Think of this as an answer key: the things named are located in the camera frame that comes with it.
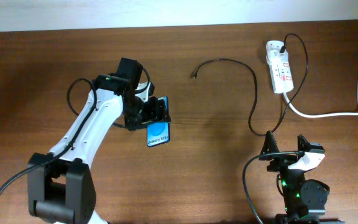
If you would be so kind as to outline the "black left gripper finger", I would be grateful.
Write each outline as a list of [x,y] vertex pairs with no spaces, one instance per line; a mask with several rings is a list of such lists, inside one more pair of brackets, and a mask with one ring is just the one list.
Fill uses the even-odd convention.
[[142,123],[143,127],[148,127],[151,126],[153,124],[165,124],[165,123],[170,123],[171,122],[171,118],[164,118],[164,119],[160,119],[160,120],[148,120]]
[[164,99],[151,97],[148,100],[149,104],[149,120],[153,122],[168,122],[168,107]]

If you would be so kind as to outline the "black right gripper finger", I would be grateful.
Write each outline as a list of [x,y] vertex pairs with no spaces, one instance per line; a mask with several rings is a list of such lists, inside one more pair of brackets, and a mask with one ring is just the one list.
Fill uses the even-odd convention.
[[297,149],[302,152],[308,152],[310,150],[310,143],[302,134],[297,136]]
[[273,132],[267,131],[265,134],[264,145],[260,152],[261,155],[279,152],[277,142],[273,136]]

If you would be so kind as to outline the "blue Galaxy smartphone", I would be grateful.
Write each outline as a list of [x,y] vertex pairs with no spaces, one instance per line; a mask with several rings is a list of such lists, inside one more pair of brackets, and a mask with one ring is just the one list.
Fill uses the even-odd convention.
[[155,147],[170,141],[170,123],[161,122],[147,126],[147,146]]

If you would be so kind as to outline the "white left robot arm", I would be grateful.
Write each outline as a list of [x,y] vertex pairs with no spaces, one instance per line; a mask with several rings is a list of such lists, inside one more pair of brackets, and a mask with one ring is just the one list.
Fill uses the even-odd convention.
[[96,190],[91,176],[94,157],[116,120],[128,131],[171,121],[168,98],[153,95],[151,81],[140,82],[146,69],[122,58],[117,71],[89,82],[90,92],[74,123],[47,154],[28,161],[29,214],[47,223],[105,223],[95,210]]

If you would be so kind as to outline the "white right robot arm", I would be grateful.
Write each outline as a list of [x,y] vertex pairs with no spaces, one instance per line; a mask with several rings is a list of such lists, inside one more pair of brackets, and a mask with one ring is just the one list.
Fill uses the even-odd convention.
[[261,161],[269,161],[269,172],[277,172],[276,184],[281,186],[285,213],[275,216],[275,223],[342,223],[342,220],[322,219],[326,213],[330,188],[327,184],[306,179],[305,173],[319,166],[325,157],[322,145],[309,142],[303,135],[297,137],[295,152],[280,152],[271,131],[265,134]]

